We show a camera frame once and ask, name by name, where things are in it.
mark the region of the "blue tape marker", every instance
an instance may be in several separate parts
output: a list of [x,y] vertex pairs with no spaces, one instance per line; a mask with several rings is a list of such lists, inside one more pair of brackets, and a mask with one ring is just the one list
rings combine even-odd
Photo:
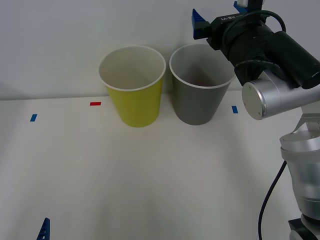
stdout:
[[234,114],[237,114],[238,113],[237,106],[232,106],[232,111]]
[[31,119],[30,119],[30,122],[36,121],[37,115],[38,115],[38,114],[32,114],[32,117],[31,117]]

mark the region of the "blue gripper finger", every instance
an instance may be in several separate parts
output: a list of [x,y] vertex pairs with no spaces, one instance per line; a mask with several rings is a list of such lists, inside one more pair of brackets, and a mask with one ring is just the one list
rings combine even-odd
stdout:
[[50,240],[50,219],[45,218],[36,240]]
[[193,39],[205,39],[211,35],[211,26],[195,9],[192,10]]

